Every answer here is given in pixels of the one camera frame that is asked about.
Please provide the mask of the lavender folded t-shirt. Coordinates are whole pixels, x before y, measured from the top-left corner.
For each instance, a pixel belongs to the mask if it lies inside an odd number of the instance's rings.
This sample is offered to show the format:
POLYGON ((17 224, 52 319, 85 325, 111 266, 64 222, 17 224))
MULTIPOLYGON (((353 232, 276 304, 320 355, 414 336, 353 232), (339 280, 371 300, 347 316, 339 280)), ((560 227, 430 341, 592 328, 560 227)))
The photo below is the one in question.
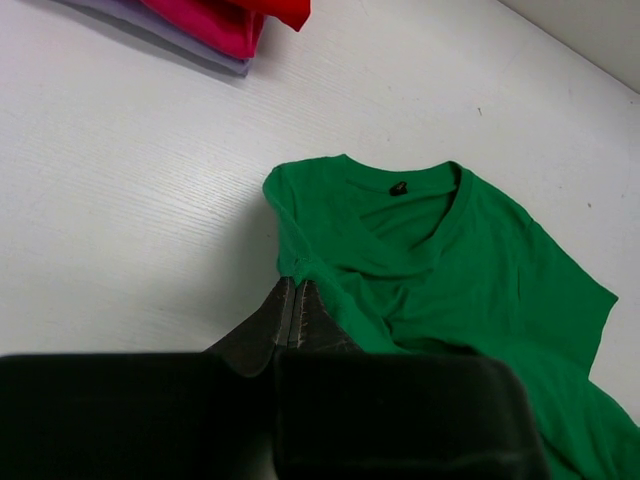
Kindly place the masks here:
POLYGON ((101 21, 140 40, 201 67, 244 78, 250 60, 235 59, 180 31, 142 1, 75 0, 58 1, 90 18, 101 21))

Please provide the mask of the pink folded t-shirt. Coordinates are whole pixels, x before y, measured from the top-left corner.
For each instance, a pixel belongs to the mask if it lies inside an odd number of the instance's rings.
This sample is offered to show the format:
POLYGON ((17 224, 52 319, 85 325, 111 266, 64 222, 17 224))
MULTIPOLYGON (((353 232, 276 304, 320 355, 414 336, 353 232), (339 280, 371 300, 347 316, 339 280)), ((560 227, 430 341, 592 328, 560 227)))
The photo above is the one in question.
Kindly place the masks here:
POLYGON ((143 4, 208 47, 240 60, 256 55, 265 17, 227 1, 144 0, 143 4))

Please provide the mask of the green t-shirt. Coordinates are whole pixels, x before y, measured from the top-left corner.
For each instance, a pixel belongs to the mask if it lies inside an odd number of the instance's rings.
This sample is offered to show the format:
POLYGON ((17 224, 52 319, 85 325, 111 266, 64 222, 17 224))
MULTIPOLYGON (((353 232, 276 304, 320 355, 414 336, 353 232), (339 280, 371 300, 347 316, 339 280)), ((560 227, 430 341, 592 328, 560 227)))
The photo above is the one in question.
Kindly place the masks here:
POLYGON ((517 202, 454 162, 399 172, 345 155, 279 165, 263 193, 279 273, 314 282, 363 350, 501 360, 554 478, 638 477, 638 426, 589 378, 616 295, 517 202))

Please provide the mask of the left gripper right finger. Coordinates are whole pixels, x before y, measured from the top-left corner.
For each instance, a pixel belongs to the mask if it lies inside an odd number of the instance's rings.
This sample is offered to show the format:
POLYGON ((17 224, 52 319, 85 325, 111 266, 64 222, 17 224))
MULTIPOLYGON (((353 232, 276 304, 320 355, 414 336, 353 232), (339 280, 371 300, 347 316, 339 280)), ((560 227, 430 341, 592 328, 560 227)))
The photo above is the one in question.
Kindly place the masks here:
POLYGON ((316 283, 309 280, 296 288, 287 349, 320 353, 362 351, 329 315, 316 283))

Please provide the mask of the red folded t-shirt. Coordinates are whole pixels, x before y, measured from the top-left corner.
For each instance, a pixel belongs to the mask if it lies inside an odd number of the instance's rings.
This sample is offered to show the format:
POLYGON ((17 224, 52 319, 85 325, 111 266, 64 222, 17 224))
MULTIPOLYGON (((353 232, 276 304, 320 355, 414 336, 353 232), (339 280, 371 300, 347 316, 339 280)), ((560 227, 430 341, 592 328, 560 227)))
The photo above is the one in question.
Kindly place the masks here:
POLYGON ((248 11, 278 19, 299 32, 311 15, 310 0, 228 0, 248 11))

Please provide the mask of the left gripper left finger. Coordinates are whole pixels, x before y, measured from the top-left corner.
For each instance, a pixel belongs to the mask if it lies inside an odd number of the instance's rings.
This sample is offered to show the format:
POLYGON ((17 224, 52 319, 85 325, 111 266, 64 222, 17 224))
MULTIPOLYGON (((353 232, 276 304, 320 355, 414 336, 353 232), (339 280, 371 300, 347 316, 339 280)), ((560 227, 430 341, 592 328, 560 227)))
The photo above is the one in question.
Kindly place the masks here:
POLYGON ((220 358, 239 376, 258 376, 279 347, 288 344, 296 285, 278 280, 261 306, 223 338, 205 350, 220 358))

